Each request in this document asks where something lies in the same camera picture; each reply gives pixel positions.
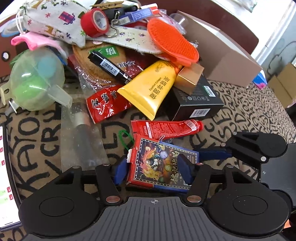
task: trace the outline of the gold box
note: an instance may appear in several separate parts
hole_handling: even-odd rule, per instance
[[[184,67],[178,74],[174,86],[188,95],[192,95],[204,67],[199,64],[192,64],[190,67]]]

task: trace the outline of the yellow tube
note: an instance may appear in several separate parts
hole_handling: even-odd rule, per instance
[[[180,70],[171,63],[159,60],[117,92],[152,121],[173,86],[177,71]]]

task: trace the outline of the black marker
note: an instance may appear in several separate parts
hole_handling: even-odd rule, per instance
[[[89,60],[122,84],[126,85],[132,80],[132,78],[129,77],[127,73],[118,68],[114,63],[112,63],[109,59],[104,57],[104,55],[102,55],[98,51],[91,52],[91,54],[89,55]]]

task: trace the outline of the green string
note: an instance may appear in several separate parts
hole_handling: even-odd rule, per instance
[[[125,144],[125,142],[122,139],[122,133],[126,134],[129,137],[129,139],[132,141],[133,144],[135,144],[135,141],[134,141],[133,137],[126,130],[119,131],[118,135],[119,135],[119,140],[120,140],[121,144],[123,145],[123,147],[126,150],[129,150],[129,148],[127,147],[127,145]]]

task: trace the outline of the metal rivet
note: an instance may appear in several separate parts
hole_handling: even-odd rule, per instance
[[[191,195],[189,197],[187,197],[187,201],[189,202],[200,202],[202,200],[202,198],[200,196],[196,196],[196,195]]]
[[[120,197],[118,196],[109,196],[106,198],[106,202],[108,203],[117,203],[120,201]]]

